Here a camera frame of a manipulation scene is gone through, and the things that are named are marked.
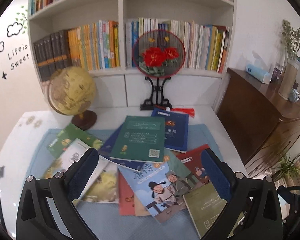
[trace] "cartoon man with gray cap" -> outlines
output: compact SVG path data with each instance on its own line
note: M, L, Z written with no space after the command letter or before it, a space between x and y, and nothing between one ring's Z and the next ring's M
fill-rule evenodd
M190 185L187 183L187 178L181 178L174 171L168 171L166 173L168 181L171 182L171 186L175 189L175 196L180 197L191 190Z
M170 207L172 205L178 205L177 199L174 196L175 189L173 186L162 187L162 184L166 184L165 181L155 183L153 181L149 182L149 187L152 189L152 197L157 203L162 203L162 207Z

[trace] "red flower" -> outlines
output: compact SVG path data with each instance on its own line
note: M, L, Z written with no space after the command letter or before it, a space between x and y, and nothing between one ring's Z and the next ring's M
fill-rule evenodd
M166 48L164 50L164 53L167 55L167 59L174 59L179 57L179 53L177 52L176 48L172 48L172 47Z
M143 59L148 67L161 67L162 63L167 59L165 53L160 48L149 48L142 53Z

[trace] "blue gripper pad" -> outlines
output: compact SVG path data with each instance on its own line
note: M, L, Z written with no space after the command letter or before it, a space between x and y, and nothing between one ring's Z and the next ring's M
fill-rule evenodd
M72 164L77 166L72 167L71 165L67 170L67 173L71 171L70 169L74 169L74 172L76 170L68 184L68 199L70 201L80 197L98 162L98 151L94 148L89 148L78 162Z
M201 153L201 163L205 171L208 173L213 186L218 192L220 198L230 201L231 187L230 182L223 174L219 165L222 163L211 149L206 149Z

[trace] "tissue box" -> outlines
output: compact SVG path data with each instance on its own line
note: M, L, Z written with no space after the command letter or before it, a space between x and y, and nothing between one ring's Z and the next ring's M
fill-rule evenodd
M261 68L258 68L252 64L248 64L246 67L246 72L248 72L251 76L254 76L256 79L258 79L264 84L270 83L270 73Z

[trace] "screw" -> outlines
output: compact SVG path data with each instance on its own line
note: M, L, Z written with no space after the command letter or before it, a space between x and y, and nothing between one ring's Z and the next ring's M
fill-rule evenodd
M59 171L54 175L57 179L62 178L63 177L63 172Z
M30 176L27 178L27 181L30 182L31 180L33 180L33 176L30 175Z
M272 182L272 178L270 176L266 176L266 181Z
M237 172L235 174L235 176L238 178L238 179L243 179L244 178L244 175L241 173L241 172Z

